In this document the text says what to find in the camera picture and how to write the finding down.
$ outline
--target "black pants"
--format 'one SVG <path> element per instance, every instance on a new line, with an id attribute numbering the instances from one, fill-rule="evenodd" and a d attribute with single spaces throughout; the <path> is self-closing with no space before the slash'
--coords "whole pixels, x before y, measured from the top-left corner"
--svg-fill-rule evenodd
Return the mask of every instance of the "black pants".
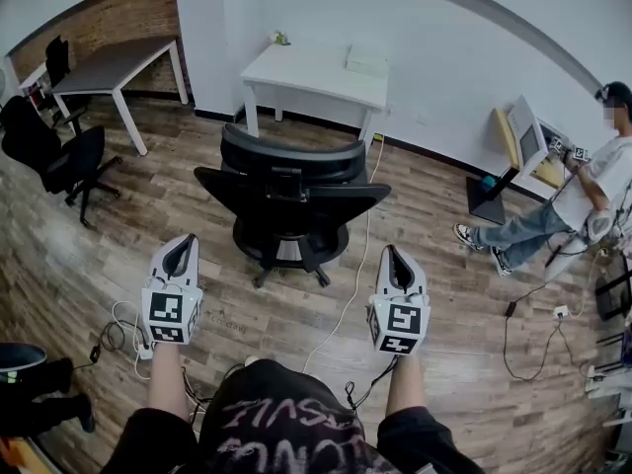
<path id="1" fill-rule="evenodd" d="M 63 359 L 26 369 L 15 383 L 0 383 L 0 435 L 38 435 L 79 416 L 85 409 L 81 397 L 32 402 L 46 393 L 67 392 L 71 374 L 72 362 Z"/>

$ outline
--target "person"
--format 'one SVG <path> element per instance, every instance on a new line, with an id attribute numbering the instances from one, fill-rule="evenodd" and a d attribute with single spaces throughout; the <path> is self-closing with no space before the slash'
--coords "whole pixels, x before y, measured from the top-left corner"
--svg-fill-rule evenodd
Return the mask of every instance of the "person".
<path id="1" fill-rule="evenodd" d="M 102 472 L 483 473 L 428 411 L 414 355 L 393 370 L 377 449 L 324 383 L 270 359 L 247 360 L 226 377 L 199 443 L 188 419 L 178 346 L 157 344 L 148 407 L 129 418 Z"/>
<path id="2" fill-rule="evenodd" d="M 61 422 L 78 418 L 86 433 L 95 429 L 90 398 L 81 393 L 75 397 L 49 398 L 32 402 L 40 395 L 70 391 L 73 365 L 70 358 L 43 363 L 18 372 L 17 377 L 0 382 L 2 418 L 0 435 L 26 437 L 42 434 Z"/>
<path id="3" fill-rule="evenodd" d="M 613 82 L 595 95 L 604 118 L 618 132 L 585 166 L 568 157 L 571 178 L 533 212 L 493 228 L 455 224 L 459 241 L 474 251 L 490 251 L 501 277 L 529 260 L 556 233 L 582 229 L 591 211 L 623 208 L 632 182 L 632 92 Z"/>

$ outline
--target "black office chair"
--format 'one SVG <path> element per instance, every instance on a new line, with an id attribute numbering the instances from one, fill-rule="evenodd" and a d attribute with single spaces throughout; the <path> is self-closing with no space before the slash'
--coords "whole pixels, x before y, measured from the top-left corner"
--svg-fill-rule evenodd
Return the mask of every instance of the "black office chair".
<path id="1" fill-rule="evenodd" d="M 61 37 L 57 36 L 50 41 L 46 47 L 46 71 L 48 78 L 50 79 L 50 87 L 54 88 L 65 76 L 70 73 L 70 66 L 68 60 L 68 40 L 61 41 Z M 72 95 L 64 98 L 66 107 L 70 113 L 82 110 L 85 112 L 90 103 L 89 95 Z M 57 102 L 52 95 L 47 95 L 38 104 L 38 110 L 55 109 L 57 108 Z M 57 124 L 63 119 L 63 114 L 60 110 L 57 110 L 52 115 L 52 127 L 55 128 Z"/>
<path id="2" fill-rule="evenodd" d="M 222 170 L 198 167 L 195 174 L 237 214 L 233 239 L 264 269 L 255 286 L 263 286 L 274 268 L 315 272 L 327 286 L 330 280 L 320 266 L 347 248 L 346 223 L 391 191 L 367 183 L 364 143 L 306 151 L 254 138 L 233 124 L 222 136 Z M 291 253 L 290 247 L 296 258 L 283 254 Z"/>
<path id="3" fill-rule="evenodd" d="M 100 183 L 98 179 L 122 160 L 116 156 L 99 167 L 106 144 L 104 128 L 94 126 L 81 132 L 77 121 L 79 116 L 75 113 L 63 121 L 72 122 L 78 131 L 62 146 L 55 131 L 46 126 L 34 107 L 22 97 L 13 97 L 0 112 L 6 131 L 2 149 L 7 156 L 35 170 L 47 192 L 69 193 L 66 198 L 68 205 L 72 205 L 83 192 L 80 220 L 88 226 L 85 214 L 93 188 L 120 197 L 119 190 Z"/>

